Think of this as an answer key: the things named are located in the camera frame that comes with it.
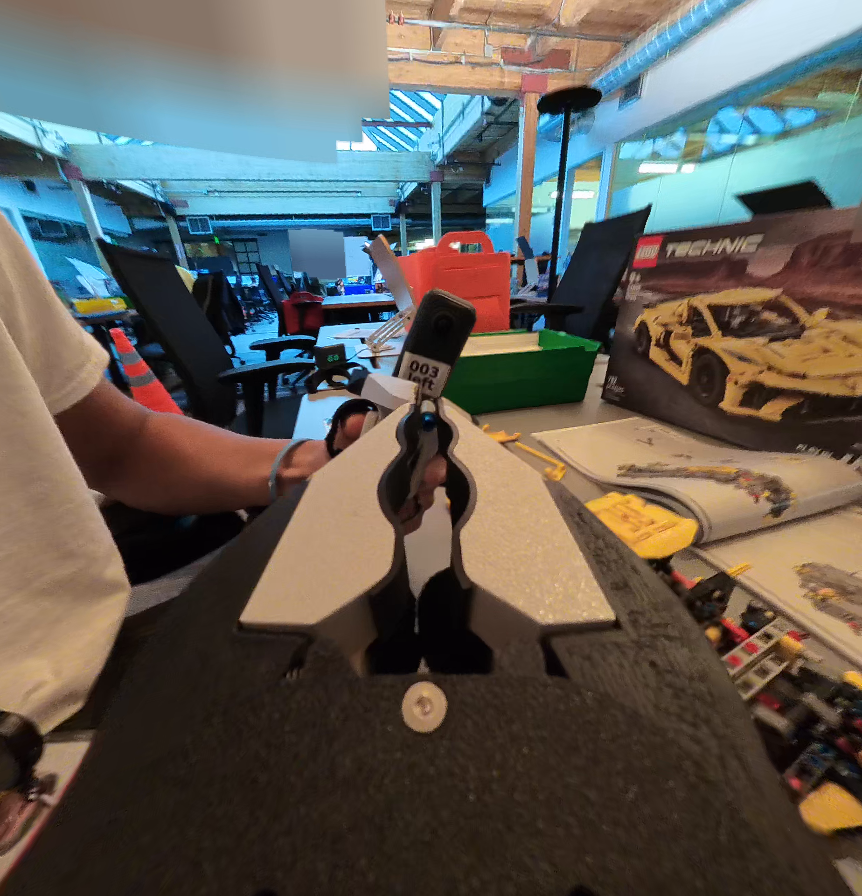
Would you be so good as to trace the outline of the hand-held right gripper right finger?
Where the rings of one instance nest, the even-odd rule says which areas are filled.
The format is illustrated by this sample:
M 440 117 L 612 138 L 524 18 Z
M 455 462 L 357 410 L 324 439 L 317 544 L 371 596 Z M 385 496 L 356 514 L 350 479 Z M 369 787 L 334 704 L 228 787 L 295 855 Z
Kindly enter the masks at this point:
M 451 403 L 438 405 L 448 461 L 452 568 L 468 626 L 491 649 L 615 627 L 616 612 L 535 469 Z

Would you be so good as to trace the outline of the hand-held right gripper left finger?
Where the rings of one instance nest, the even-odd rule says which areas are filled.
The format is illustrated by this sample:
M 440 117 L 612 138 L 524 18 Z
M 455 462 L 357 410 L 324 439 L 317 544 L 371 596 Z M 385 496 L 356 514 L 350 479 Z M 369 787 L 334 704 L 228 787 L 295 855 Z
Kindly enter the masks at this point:
M 399 511 L 409 474 L 394 410 L 315 473 L 239 617 L 248 632 L 334 644 L 365 674 L 415 671 L 415 598 Z

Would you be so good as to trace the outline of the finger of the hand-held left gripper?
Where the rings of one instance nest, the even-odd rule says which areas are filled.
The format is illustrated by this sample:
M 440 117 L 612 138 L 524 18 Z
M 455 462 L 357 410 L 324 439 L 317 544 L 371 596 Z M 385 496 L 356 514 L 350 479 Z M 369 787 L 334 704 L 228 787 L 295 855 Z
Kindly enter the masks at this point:
M 401 377 L 370 374 L 365 381 L 365 400 L 372 403 L 378 415 L 389 415 L 417 399 L 417 383 Z

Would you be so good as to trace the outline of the pile of yellow bricks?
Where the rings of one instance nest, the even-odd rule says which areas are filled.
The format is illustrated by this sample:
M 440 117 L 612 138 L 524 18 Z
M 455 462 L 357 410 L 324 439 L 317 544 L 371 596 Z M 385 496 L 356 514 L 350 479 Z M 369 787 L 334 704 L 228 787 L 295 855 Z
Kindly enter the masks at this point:
M 540 465 L 537 473 L 542 478 L 554 483 L 563 481 L 567 473 L 566 464 L 558 458 L 546 454 L 526 442 L 522 442 L 520 432 L 509 433 L 502 429 L 495 430 L 489 423 L 481 424 L 480 429 L 494 442 L 508 449 L 512 454 L 518 453 L 525 457 L 533 458 Z

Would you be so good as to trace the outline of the yellow black brick car model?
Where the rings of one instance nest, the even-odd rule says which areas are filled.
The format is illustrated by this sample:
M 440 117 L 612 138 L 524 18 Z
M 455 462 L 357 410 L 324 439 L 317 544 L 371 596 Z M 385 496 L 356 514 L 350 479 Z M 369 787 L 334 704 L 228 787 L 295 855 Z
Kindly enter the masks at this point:
M 838 648 L 826 665 L 826 642 L 760 600 L 730 614 L 751 565 L 706 578 L 677 570 L 674 555 L 692 545 L 693 521 L 618 493 L 586 506 L 648 562 L 702 630 L 806 827 L 829 837 L 862 830 L 862 670 L 840 661 Z

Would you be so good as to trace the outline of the grey desk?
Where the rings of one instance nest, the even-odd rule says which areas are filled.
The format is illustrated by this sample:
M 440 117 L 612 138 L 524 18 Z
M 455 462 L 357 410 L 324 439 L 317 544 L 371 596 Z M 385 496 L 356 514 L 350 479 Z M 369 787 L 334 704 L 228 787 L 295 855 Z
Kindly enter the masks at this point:
M 339 331 L 348 330 L 347 326 L 332 326 L 326 328 L 331 334 L 331 342 L 338 342 Z M 539 442 L 532 438 L 534 433 L 562 428 L 584 427 L 586 425 L 602 423 L 611 420 L 620 420 L 633 415 L 631 411 L 617 408 L 603 402 L 601 393 L 603 389 L 605 371 L 607 368 L 607 356 L 599 355 L 592 370 L 591 378 L 584 399 L 579 402 L 570 402 L 562 405 L 542 406 L 537 408 L 515 409 L 480 415 L 479 420 L 483 424 L 489 424 L 492 430 L 503 430 L 509 434 L 519 432 L 521 441 L 533 446 L 539 452 L 545 451 L 545 445 L 539 446 Z M 315 395 L 306 395 L 301 399 L 299 413 L 294 428 L 296 438 L 318 438 L 327 431 L 327 421 L 348 396 L 343 391 L 327 390 Z M 530 456 L 520 449 L 509 447 L 509 450 L 524 460 L 534 469 L 542 470 L 543 462 Z M 563 483 L 571 492 L 579 497 L 579 500 L 588 501 L 602 494 L 605 490 L 597 481 L 590 480 L 574 469 L 566 472 Z M 445 565 L 446 543 L 450 531 L 450 524 L 445 519 L 445 513 L 440 508 L 442 491 L 437 493 L 437 504 L 428 511 L 425 522 L 416 535 L 406 537 L 406 556 L 410 563 L 410 588 L 418 595 L 420 586 L 424 586 Z M 679 554 L 675 564 L 684 575 L 690 578 L 707 576 L 712 572 L 712 563 L 703 555 L 695 552 Z M 728 614 L 733 619 L 737 613 L 742 612 L 747 604 L 753 603 L 763 608 L 774 609 L 778 606 L 773 598 L 758 597 L 747 586 L 750 580 L 741 577 L 728 602 Z M 833 642 L 827 642 L 819 636 L 814 629 L 806 627 L 807 638 L 802 644 L 805 650 L 802 656 L 807 659 L 819 660 L 814 666 L 823 674 L 842 676 L 846 671 L 856 668 L 862 672 L 859 659 L 849 659 L 846 655 L 835 649 Z M 830 840 L 821 838 L 823 845 L 832 847 L 832 855 L 835 857 L 837 869 L 854 894 L 862 894 L 862 832 L 849 835 L 850 839 L 838 838 Z

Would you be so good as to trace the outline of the person's left hand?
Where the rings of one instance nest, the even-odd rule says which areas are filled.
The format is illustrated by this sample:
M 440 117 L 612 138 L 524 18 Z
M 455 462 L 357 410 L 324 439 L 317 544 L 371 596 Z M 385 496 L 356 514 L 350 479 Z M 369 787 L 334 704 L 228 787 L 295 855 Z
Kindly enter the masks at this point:
M 306 449 L 310 449 L 310 459 L 305 462 L 307 470 L 306 476 L 310 477 L 314 475 L 332 459 L 343 454 L 349 446 L 358 442 L 360 437 L 370 431 L 375 425 L 377 419 L 378 413 L 375 410 L 370 410 L 365 413 L 357 413 L 354 411 L 339 421 L 333 433 L 330 432 L 330 434 L 334 435 L 334 440 L 332 442 L 325 439 L 315 440 L 307 444 L 304 447 L 304 451 L 306 452 Z

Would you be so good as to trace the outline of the red felt bag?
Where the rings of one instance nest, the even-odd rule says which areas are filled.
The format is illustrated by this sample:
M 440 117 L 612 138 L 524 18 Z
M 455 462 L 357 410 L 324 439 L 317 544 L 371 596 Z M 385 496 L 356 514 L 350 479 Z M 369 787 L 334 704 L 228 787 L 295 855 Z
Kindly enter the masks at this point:
M 447 233 L 435 246 L 401 258 L 400 265 L 415 306 L 440 289 L 474 306 L 473 333 L 509 330 L 511 256 L 496 252 L 485 232 Z

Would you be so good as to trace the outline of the white paper stack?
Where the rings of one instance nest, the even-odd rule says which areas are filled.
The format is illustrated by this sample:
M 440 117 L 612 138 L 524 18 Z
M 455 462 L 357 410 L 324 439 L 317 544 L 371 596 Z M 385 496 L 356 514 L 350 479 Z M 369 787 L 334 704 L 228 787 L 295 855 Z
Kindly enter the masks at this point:
M 471 335 L 460 357 L 488 357 L 542 351 L 537 331 L 509 330 Z

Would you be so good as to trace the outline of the wooden document stand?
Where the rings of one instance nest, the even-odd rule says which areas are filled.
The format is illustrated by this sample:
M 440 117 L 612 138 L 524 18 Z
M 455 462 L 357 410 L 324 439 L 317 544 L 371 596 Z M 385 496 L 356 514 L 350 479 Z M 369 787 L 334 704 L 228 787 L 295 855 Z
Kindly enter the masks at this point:
M 389 288 L 397 314 L 371 332 L 353 326 L 339 330 L 337 337 L 343 340 L 361 341 L 362 349 L 359 350 L 358 357 L 376 360 L 379 357 L 391 356 L 395 350 L 393 342 L 407 334 L 415 316 L 416 300 L 407 283 L 401 262 L 384 235 L 380 234 L 371 243 L 367 243 L 364 250 L 375 262 L 384 284 Z

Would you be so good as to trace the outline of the green plastic bin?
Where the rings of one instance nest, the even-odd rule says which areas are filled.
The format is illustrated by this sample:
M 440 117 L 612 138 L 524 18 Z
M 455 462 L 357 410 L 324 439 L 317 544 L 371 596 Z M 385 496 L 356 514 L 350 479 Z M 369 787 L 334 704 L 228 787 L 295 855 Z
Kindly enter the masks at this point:
M 537 332 L 539 352 L 459 357 L 443 397 L 472 415 L 582 401 L 600 344 L 556 330 Z

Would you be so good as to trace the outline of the red office chair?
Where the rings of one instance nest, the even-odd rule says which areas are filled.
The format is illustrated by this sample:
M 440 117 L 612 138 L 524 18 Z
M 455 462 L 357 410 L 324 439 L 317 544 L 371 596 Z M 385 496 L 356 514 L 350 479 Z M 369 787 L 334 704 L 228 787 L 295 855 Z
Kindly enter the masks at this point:
M 282 334 L 316 338 L 325 325 L 324 297 L 295 290 L 281 302 Z

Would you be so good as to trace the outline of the open instruction booklet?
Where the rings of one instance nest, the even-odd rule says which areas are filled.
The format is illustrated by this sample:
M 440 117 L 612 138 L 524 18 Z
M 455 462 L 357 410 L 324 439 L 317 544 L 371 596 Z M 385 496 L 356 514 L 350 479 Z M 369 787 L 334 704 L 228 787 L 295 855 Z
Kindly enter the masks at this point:
M 533 434 L 607 490 L 698 523 L 710 566 L 862 671 L 862 464 L 828 454 L 748 452 L 643 418 Z

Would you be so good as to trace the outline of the black floor lamp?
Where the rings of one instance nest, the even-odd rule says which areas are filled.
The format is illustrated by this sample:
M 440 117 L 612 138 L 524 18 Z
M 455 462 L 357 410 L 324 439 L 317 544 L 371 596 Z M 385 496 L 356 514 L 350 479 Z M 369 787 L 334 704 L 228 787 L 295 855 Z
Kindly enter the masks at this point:
M 571 118 L 575 115 L 585 115 L 602 100 L 603 94 L 598 89 L 589 86 L 573 86 L 557 91 L 549 91 L 542 95 L 537 102 L 539 115 L 560 115 L 561 133 L 559 144 L 559 163 L 556 179 L 556 206 L 553 218 L 553 233 L 549 252 L 549 283 L 547 301 L 552 302 L 557 286 L 557 266 L 560 251 L 560 234 L 563 216 L 564 195 L 567 188 L 568 151 L 571 139 Z

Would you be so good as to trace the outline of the toy car set box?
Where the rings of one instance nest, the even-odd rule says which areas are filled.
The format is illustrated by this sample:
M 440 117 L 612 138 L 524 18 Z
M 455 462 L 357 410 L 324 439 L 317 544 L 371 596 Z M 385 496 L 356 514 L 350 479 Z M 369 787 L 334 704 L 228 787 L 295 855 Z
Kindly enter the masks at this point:
M 862 460 L 862 210 L 641 235 L 602 397 L 751 450 Z

